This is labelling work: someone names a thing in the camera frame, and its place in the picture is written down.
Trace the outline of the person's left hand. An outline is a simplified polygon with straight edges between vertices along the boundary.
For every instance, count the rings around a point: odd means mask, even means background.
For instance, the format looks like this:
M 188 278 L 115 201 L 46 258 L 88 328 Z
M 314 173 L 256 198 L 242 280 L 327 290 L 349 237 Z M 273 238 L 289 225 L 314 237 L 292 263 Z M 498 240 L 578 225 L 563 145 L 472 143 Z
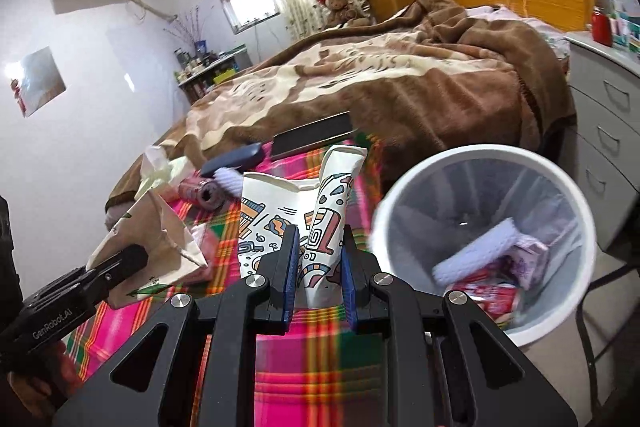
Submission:
M 65 398 L 81 386 L 74 360 L 66 353 L 63 341 L 43 351 L 43 358 L 52 365 L 55 388 Z M 9 373 L 1 376 L 1 425 L 50 426 L 56 412 L 52 400 L 52 387 L 32 374 Z

